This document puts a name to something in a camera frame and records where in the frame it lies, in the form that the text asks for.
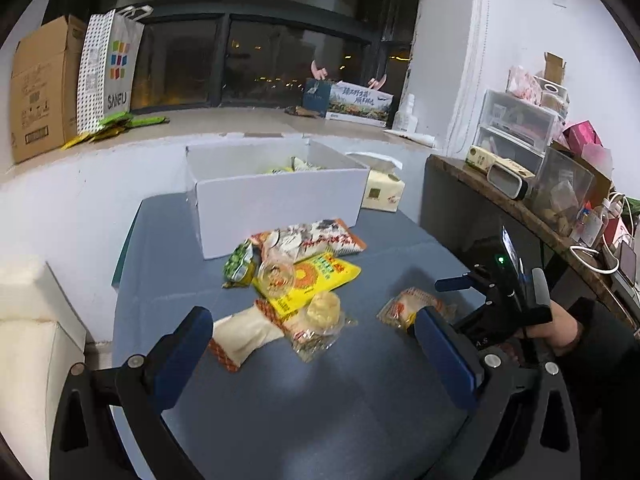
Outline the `right hand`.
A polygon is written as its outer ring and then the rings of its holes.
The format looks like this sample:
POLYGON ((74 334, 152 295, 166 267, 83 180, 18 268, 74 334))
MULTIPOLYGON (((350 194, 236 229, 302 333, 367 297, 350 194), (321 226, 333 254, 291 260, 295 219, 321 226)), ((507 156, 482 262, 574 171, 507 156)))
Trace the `right hand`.
POLYGON ((582 324, 553 300, 550 301, 550 310, 552 321, 527 327, 526 335, 543 339, 556 356, 562 356, 577 344, 582 334, 582 324))

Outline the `right forearm black sleeve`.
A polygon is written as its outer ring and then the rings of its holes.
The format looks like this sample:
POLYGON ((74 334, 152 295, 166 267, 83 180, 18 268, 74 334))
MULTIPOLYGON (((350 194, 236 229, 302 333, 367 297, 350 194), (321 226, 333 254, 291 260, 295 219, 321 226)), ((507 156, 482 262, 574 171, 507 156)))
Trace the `right forearm black sleeve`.
POLYGON ((639 477, 639 341, 602 304, 579 298, 566 309, 582 324, 556 356, 570 396, 583 479, 639 477))

